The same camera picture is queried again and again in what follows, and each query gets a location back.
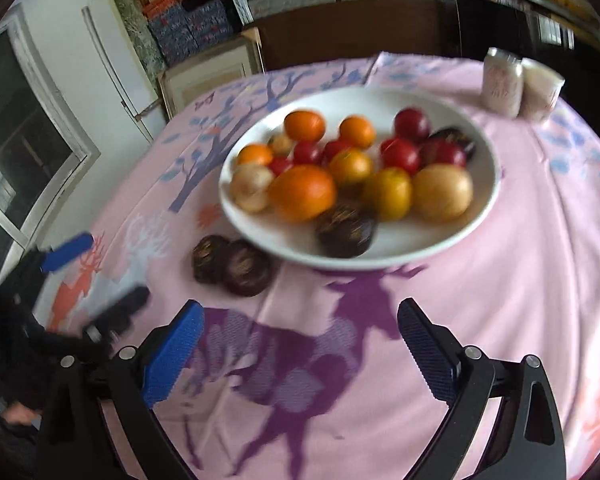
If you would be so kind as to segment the black monitor screen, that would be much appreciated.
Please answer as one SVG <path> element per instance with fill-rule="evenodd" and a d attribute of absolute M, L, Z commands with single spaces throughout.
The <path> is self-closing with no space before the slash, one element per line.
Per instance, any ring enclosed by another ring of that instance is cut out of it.
<path fill-rule="evenodd" d="M 532 58 L 568 82 L 600 76 L 600 49 L 554 18 L 489 0 L 456 0 L 456 8 L 465 58 L 481 60 L 498 48 Z"/>

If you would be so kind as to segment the dark brown cabinet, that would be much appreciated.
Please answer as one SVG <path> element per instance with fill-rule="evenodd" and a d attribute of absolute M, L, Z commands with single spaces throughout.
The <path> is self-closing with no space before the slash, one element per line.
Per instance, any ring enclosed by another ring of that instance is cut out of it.
<path fill-rule="evenodd" d="M 337 1 L 260 18 L 254 26 L 268 70 L 380 52 L 460 54 L 456 7 L 440 0 Z"/>

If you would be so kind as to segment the pink beverage can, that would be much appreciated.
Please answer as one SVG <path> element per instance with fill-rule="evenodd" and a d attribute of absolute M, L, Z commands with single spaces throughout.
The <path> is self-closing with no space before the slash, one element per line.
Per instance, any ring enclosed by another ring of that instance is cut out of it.
<path fill-rule="evenodd" d="M 481 101 L 491 112 L 516 118 L 524 92 L 521 58 L 508 51 L 490 47 L 483 61 Z"/>

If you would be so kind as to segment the small orange tangerine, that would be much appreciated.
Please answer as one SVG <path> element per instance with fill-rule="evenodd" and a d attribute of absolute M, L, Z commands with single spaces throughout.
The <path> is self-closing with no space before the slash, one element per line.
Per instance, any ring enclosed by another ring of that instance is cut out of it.
<path fill-rule="evenodd" d="M 316 143 L 326 132 L 326 122 L 313 110 L 294 110 L 284 119 L 284 131 L 294 142 Z"/>

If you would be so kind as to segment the white round plate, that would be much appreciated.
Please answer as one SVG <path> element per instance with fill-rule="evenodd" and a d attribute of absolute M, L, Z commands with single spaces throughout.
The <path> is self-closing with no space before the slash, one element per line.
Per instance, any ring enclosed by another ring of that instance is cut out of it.
<path fill-rule="evenodd" d="M 227 155 L 219 191 L 230 224 L 265 252 L 374 270 L 468 236 L 500 180 L 492 143 L 459 108 L 422 92 L 352 87 L 259 120 Z"/>

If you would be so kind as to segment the dark purple passion fruit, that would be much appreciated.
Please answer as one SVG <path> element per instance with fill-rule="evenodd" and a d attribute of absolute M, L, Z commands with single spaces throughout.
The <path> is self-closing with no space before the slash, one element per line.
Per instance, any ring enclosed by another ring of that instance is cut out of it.
<path fill-rule="evenodd" d="M 475 140 L 458 127 L 441 128 L 434 133 L 431 133 L 429 140 L 457 144 L 464 151 L 467 160 L 471 160 L 476 152 Z"/>

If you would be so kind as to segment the window frame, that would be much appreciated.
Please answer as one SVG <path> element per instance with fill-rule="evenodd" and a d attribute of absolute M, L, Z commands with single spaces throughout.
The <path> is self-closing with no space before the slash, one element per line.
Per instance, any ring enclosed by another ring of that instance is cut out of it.
<path fill-rule="evenodd" d="M 0 21 L 0 280 L 42 240 L 98 155 L 14 6 Z"/>

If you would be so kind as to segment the white board panel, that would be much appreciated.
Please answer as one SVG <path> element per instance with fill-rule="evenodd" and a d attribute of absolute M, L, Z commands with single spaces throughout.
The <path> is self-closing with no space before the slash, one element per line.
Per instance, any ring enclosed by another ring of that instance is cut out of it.
<path fill-rule="evenodd" d="M 90 0 L 85 25 L 125 113 L 148 142 L 166 125 L 162 99 L 143 68 L 114 0 Z"/>

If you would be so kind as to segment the yellow orange kumquat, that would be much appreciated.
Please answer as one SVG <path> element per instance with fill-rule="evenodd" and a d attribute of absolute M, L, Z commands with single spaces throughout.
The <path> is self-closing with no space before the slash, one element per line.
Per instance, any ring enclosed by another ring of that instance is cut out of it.
<path fill-rule="evenodd" d="M 352 188 L 363 184 L 374 171 L 374 161 L 357 148 L 346 148 L 339 152 L 327 165 L 340 188 Z"/>

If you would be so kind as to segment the large orange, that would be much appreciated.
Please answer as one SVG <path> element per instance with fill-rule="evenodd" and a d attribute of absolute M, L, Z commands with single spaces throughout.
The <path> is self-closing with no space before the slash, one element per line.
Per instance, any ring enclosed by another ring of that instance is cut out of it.
<path fill-rule="evenodd" d="M 332 208 L 337 188 L 327 170 L 313 165 L 293 166 L 274 179 L 268 187 L 268 199 L 284 221 L 302 223 Z"/>

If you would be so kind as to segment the tan round pear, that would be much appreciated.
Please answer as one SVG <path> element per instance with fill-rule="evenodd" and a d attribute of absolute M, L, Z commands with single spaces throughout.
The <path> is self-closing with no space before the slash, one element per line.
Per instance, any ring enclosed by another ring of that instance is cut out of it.
<path fill-rule="evenodd" d="M 257 214 L 268 208 L 268 187 L 275 174 L 268 167 L 257 164 L 240 165 L 230 180 L 230 197 L 243 211 Z"/>

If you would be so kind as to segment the framed picture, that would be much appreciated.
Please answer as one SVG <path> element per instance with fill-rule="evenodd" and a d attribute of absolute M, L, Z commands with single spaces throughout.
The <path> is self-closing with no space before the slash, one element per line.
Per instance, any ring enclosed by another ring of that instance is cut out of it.
<path fill-rule="evenodd" d="M 259 29 L 251 27 L 234 39 L 200 52 L 158 76 L 166 114 L 172 119 L 203 94 L 264 72 Z"/>

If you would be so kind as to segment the large tan pear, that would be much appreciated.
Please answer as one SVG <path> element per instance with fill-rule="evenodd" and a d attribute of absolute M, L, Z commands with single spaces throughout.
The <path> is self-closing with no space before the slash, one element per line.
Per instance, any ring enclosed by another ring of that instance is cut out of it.
<path fill-rule="evenodd" d="M 464 214 L 474 199 L 474 184 L 464 168 L 433 164 L 412 180 L 412 206 L 430 222 L 449 222 Z"/>

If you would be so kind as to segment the pink floral tablecloth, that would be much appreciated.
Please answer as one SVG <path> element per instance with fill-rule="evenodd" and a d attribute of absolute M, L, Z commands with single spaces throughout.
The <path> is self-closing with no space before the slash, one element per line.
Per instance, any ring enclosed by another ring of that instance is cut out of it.
<path fill-rule="evenodd" d="M 411 297 L 495 359 L 539 356 L 564 427 L 568 477 L 600 452 L 600 139 L 568 105 L 542 125 L 488 113 L 474 61 L 383 53 L 238 80 L 196 99 L 112 201 L 88 206 L 94 248 L 38 304 L 76 332 L 136 284 L 151 293 L 125 334 L 138 344 L 189 299 L 209 313 L 196 365 L 157 415 L 201 479 L 400 479 L 442 419 L 396 327 Z M 501 192 L 466 240 L 401 269 L 341 274 L 283 264 L 252 298 L 195 282 L 201 237 L 233 230 L 218 180 L 236 140 L 302 96 L 419 88 L 491 139 Z"/>

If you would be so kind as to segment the red cherry tomato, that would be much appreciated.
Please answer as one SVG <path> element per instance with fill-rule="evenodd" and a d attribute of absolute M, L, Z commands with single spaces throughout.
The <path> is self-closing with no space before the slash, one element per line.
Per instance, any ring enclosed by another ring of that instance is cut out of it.
<path fill-rule="evenodd" d="M 295 165 L 317 165 L 322 163 L 322 147 L 318 143 L 300 141 L 292 151 L 292 162 Z"/>

